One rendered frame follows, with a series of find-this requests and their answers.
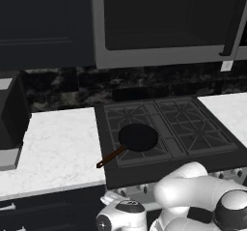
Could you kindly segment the black stove hob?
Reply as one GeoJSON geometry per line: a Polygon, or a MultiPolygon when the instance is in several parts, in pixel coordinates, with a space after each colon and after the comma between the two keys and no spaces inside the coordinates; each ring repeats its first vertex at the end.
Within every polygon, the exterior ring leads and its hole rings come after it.
{"type": "Polygon", "coordinates": [[[247,145],[194,97],[99,104],[95,113],[104,156],[118,149],[126,125],[144,124],[158,133],[152,150],[125,151],[104,166],[109,189],[157,182],[191,161],[209,173],[247,167],[247,145]]]}

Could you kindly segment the grey microwave oven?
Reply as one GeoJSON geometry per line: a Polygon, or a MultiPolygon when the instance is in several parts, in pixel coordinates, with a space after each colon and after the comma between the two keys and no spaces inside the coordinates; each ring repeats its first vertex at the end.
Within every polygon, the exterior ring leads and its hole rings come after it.
{"type": "Polygon", "coordinates": [[[237,0],[92,0],[99,69],[232,61],[220,56],[237,0]]]}

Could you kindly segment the dark cupboard door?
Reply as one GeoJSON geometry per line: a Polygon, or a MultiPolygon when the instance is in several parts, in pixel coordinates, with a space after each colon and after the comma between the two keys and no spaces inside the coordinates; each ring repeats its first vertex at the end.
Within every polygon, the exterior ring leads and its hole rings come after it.
{"type": "Polygon", "coordinates": [[[0,0],[0,70],[92,66],[91,0],[0,0]]]}

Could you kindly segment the dark drawer front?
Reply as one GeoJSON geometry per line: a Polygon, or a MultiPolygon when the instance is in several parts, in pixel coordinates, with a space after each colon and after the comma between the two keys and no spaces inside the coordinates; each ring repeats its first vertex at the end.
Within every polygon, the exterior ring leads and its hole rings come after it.
{"type": "Polygon", "coordinates": [[[16,205],[15,210],[0,212],[0,231],[22,226],[27,231],[97,231],[104,193],[101,185],[0,201],[0,208],[16,205]]]}

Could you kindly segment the white wall socket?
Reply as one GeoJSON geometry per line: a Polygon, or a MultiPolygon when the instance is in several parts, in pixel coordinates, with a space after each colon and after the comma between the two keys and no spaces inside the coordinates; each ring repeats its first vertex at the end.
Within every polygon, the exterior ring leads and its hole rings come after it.
{"type": "Polygon", "coordinates": [[[222,72],[229,72],[232,69],[233,61],[224,61],[221,66],[222,72]]]}

